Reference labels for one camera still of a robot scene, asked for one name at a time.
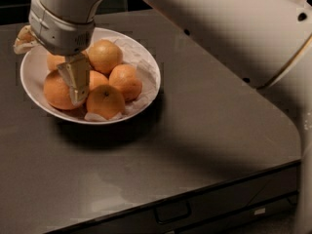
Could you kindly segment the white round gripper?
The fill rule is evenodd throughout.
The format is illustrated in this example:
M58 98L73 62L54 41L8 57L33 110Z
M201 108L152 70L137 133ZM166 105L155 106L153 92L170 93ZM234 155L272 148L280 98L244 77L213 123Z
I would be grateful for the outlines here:
M40 0L31 0L28 20L30 25L24 26L15 40L14 52L26 54L40 43L50 53L66 56L65 62L58 65L58 73L69 87L72 104L81 104L89 94L91 68L87 57L80 52L90 46L95 23L59 19Z

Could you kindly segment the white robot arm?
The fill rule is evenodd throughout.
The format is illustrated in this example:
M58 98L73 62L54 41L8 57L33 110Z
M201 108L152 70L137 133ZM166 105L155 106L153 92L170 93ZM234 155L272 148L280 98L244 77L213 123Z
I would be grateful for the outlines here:
M41 45L65 57L74 101L87 95L82 51L91 44L102 0L31 0L18 54ZM304 0L143 0L239 78L283 110L301 139L294 234L312 233L312 23Z

